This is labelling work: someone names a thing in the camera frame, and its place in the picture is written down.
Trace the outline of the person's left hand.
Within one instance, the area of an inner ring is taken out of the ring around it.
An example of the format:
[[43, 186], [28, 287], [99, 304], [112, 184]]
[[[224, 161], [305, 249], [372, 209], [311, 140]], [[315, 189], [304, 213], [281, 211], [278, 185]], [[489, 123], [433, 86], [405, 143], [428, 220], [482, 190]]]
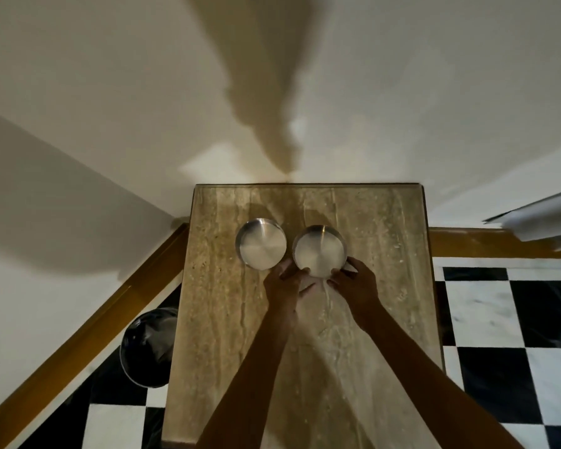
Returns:
[[300, 269], [290, 258], [278, 263], [263, 282], [268, 302], [267, 315], [296, 321], [297, 304], [301, 299], [299, 291], [309, 285], [304, 286], [303, 283], [310, 279], [310, 268]]

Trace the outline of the person's right hand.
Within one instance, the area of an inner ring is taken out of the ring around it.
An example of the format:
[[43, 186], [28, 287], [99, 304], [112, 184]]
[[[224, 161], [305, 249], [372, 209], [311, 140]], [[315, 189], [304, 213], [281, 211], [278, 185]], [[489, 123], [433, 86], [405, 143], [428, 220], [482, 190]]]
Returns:
[[347, 265], [352, 269], [335, 269], [329, 278], [344, 280], [347, 283], [347, 296], [342, 296], [359, 327], [367, 331], [381, 313], [376, 276], [370, 268], [352, 256], [347, 257]]

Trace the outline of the steel bowl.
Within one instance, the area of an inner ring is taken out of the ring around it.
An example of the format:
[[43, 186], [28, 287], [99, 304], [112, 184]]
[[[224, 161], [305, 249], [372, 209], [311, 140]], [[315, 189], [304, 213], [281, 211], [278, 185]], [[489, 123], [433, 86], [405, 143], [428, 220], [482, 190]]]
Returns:
[[306, 227], [293, 241], [292, 258], [311, 277], [328, 279], [347, 262], [347, 245], [337, 229], [327, 225]]
[[235, 239], [239, 259], [256, 271], [274, 268], [283, 260], [287, 248], [286, 235], [276, 221], [255, 218], [243, 224]]

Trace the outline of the person's right forearm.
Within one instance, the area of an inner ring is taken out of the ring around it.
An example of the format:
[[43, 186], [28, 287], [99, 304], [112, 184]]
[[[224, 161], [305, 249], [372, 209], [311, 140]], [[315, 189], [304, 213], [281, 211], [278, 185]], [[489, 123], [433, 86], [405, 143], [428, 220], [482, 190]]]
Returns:
[[524, 449], [376, 302], [358, 324], [388, 362], [441, 449]]

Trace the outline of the person's left forearm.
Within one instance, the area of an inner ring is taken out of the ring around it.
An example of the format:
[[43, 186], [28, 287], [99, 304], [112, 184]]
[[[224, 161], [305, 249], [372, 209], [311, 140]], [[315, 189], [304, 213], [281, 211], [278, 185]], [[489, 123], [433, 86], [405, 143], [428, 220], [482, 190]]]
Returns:
[[297, 311], [270, 308], [195, 449], [260, 449], [271, 396]]

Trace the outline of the black round helmet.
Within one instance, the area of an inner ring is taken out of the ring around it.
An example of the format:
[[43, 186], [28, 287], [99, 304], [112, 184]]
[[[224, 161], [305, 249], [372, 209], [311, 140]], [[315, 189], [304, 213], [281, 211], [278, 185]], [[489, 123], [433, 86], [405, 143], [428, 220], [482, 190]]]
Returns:
[[156, 308], [136, 317], [124, 331], [119, 350], [121, 367], [136, 385], [156, 389], [169, 383], [176, 308]]

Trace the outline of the white paper sheets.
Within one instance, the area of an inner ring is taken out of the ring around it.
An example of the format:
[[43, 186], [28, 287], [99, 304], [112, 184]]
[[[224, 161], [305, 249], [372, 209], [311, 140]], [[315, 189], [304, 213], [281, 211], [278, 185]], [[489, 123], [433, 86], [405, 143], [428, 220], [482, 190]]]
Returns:
[[561, 193], [488, 218], [485, 224], [499, 224], [523, 242], [549, 241], [561, 251]]

